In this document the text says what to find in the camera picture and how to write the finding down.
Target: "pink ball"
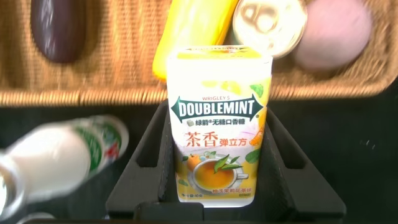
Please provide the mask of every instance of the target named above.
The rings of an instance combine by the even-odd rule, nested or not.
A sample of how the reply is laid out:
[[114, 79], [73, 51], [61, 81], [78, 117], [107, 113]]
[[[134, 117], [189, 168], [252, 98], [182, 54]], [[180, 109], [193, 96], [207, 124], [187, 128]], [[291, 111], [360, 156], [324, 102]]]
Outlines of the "pink ball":
[[372, 17], [362, 0], [316, 0], [307, 10], [307, 26], [293, 52], [301, 67], [338, 68], [354, 60], [369, 42]]

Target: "black tray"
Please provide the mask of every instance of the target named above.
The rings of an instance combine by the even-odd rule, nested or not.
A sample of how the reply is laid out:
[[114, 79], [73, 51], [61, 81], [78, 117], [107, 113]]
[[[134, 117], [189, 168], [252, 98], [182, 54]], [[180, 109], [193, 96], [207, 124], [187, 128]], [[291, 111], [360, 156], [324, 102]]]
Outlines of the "black tray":
[[148, 125], [107, 203], [114, 219], [151, 221], [341, 220], [346, 207], [328, 182], [268, 110], [256, 196], [241, 208], [203, 208], [179, 203], [167, 102]]

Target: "eggplant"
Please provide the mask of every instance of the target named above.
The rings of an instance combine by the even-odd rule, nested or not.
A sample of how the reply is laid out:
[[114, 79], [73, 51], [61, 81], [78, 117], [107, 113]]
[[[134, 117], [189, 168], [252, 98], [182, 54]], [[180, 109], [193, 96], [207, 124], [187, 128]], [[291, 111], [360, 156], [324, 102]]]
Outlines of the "eggplant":
[[85, 0], [32, 0], [30, 26], [37, 48], [49, 60], [71, 63], [86, 39]]

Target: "wicker basket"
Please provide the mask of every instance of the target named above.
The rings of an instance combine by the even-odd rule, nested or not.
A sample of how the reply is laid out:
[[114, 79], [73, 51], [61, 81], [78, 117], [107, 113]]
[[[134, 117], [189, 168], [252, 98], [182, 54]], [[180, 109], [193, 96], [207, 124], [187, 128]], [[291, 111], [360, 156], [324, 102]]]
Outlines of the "wicker basket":
[[[47, 61], [32, 41], [30, 1], [1, 0], [1, 106], [154, 104], [166, 99], [165, 84], [152, 75], [152, 59], [171, 0], [84, 1], [86, 49], [77, 63], [61, 66]], [[312, 74], [289, 57], [277, 60], [271, 98], [371, 96], [389, 86], [397, 76], [398, 1], [366, 4], [373, 12], [373, 37], [355, 63]]]

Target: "doublemint gum bottle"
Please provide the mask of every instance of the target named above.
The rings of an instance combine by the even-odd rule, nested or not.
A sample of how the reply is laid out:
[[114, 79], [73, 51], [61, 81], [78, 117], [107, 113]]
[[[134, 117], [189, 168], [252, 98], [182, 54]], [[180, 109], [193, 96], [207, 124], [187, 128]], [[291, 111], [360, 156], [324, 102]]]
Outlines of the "doublemint gum bottle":
[[245, 46], [191, 47], [167, 64], [178, 197], [205, 207], [253, 201], [272, 57]]

